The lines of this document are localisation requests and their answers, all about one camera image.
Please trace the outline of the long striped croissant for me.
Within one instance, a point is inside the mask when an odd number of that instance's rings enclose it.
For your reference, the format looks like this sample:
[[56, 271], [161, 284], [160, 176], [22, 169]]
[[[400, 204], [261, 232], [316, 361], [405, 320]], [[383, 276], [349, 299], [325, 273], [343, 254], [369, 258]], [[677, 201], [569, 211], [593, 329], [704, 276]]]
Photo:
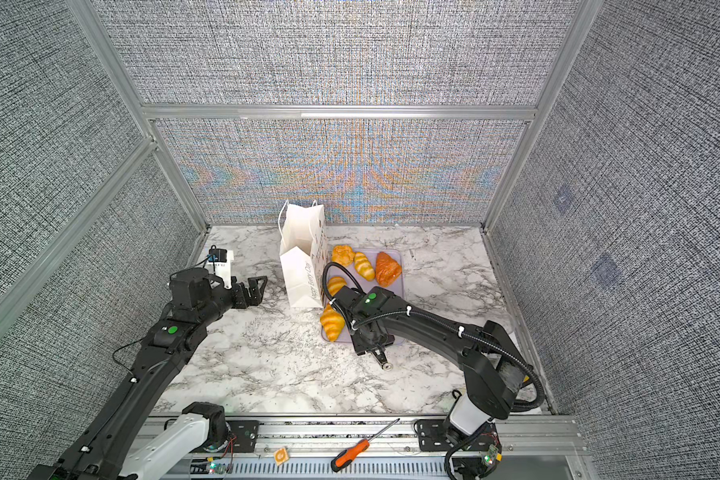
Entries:
[[335, 342], [345, 328], [345, 319], [330, 304], [327, 304], [319, 317], [320, 324], [329, 342]]

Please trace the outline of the small round striped roll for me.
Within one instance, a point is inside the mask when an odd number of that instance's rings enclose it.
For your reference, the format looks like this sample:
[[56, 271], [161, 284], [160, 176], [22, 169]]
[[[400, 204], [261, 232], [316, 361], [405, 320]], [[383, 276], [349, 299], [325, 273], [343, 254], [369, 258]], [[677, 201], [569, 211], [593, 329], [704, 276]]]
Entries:
[[340, 276], [331, 277], [327, 282], [327, 292], [331, 297], [335, 297], [346, 285], [347, 281], [345, 278]]

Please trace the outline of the white printed paper bag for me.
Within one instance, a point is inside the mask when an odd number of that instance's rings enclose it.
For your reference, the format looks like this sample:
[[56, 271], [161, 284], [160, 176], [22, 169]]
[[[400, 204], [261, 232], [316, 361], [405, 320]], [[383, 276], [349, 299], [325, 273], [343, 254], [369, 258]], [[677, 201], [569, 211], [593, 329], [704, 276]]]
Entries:
[[288, 301], [294, 309], [323, 306], [321, 275], [328, 261], [324, 206], [303, 207], [286, 200], [278, 215], [279, 258]]

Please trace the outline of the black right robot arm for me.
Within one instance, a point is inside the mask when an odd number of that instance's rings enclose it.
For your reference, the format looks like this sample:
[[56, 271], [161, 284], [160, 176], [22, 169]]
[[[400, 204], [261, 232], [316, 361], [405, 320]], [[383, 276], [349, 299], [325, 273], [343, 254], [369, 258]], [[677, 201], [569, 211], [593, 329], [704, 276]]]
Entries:
[[332, 269], [341, 270], [351, 283], [329, 293], [327, 299], [345, 320], [356, 355], [370, 354], [385, 366], [386, 349], [401, 337], [462, 371], [466, 392], [447, 415], [447, 428], [467, 436], [486, 423], [532, 411], [546, 401], [541, 378], [500, 324], [460, 323], [419, 308], [383, 287], [364, 290], [349, 270], [336, 262], [324, 267], [324, 287]]

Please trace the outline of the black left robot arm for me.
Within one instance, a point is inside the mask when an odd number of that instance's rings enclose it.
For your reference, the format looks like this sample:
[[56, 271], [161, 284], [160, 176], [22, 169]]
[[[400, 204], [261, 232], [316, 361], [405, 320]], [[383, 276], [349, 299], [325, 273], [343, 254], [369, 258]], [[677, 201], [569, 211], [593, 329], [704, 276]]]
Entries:
[[231, 309], [261, 304], [268, 279], [226, 285], [202, 267], [173, 273], [171, 299], [138, 340], [127, 377], [84, 433], [52, 465], [37, 465], [32, 479], [159, 479], [184, 455], [218, 447], [229, 438], [222, 406], [195, 402], [147, 447], [130, 451], [142, 425], [171, 381], [207, 338], [208, 327]]

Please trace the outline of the dark orange triangular pastry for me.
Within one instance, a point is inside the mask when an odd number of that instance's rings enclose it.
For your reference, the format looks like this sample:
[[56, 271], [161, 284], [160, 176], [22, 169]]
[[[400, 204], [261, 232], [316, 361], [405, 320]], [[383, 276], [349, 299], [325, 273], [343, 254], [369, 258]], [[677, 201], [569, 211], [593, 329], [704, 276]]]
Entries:
[[391, 286], [401, 275], [402, 267], [396, 260], [386, 252], [377, 254], [375, 280], [381, 287]]

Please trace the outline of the small striped croissant upper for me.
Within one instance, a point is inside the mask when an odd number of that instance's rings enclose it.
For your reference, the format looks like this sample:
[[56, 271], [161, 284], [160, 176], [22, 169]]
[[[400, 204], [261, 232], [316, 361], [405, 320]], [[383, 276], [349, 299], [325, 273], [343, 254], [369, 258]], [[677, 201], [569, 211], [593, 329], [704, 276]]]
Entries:
[[353, 260], [355, 271], [365, 280], [375, 279], [375, 269], [369, 258], [363, 252], [356, 252]]

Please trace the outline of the aluminium front rail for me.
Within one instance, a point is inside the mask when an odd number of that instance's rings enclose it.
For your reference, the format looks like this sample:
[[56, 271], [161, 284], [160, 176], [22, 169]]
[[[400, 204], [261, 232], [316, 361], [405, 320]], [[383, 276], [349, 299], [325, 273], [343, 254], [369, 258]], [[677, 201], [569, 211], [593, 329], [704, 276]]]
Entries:
[[[232, 414], [228, 420], [260, 422], [253, 453], [184, 455], [159, 479], [443, 479], [446, 452], [423, 452], [414, 433], [420, 414]], [[338, 473], [331, 460], [400, 418]], [[147, 447], [176, 421], [153, 415], [142, 425], [130, 451]], [[503, 458], [494, 479], [595, 479], [594, 460], [578, 424], [569, 416], [518, 415], [495, 421]], [[286, 448], [289, 460], [276, 465], [274, 452]], [[452, 459], [475, 465], [487, 453], [460, 450]]]

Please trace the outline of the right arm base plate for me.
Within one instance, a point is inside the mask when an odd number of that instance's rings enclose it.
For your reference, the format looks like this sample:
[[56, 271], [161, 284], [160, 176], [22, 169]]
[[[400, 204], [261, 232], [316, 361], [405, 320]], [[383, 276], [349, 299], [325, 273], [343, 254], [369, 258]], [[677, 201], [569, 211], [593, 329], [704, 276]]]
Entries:
[[[461, 450], [491, 454], [502, 452], [503, 447], [493, 418], [489, 418], [486, 424], [487, 427], [468, 444], [462, 446]], [[440, 417], [415, 421], [414, 433], [419, 449], [423, 452], [446, 452], [468, 438], [467, 434]]]

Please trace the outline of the orange handled screwdriver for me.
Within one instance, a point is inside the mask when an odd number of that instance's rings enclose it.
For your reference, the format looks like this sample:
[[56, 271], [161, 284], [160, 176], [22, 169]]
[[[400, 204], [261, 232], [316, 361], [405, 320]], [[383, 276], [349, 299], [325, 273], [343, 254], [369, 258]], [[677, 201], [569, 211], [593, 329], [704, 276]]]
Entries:
[[338, 473], [344, 468], [348, 467], [361, 453], [365, 452], [369, 446], [370, 443], [381, 436], [383, 433], [385, 433], [387, 430], [389, 430], [391, 427], [395, 426], [400, 422], [400, 418], [397, 418], [391, 422], [389, 422], [387, 425], [385, 425], [382, 429], [380, 429], [378, 432], [376, 432], [374, 435], [368, 437], [368, 438], [362, 438], [359, 440], [354, 446], [349, 447], [343, 451], [341, 451], [339, 454], [337, 454], [330, 462], [330, 468], [334, 473]]

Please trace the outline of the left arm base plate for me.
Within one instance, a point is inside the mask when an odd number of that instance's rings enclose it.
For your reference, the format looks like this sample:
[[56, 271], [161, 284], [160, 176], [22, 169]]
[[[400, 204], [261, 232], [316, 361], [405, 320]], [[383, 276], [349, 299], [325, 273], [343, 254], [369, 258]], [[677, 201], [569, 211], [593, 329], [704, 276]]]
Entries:
[[221, 442], [200, 446], [193, 450], [196, 454], [220, 456], [222, 453], [253, 453], [259, 437], [258, 420], [232, 419], [227, 421], [227, 433]]

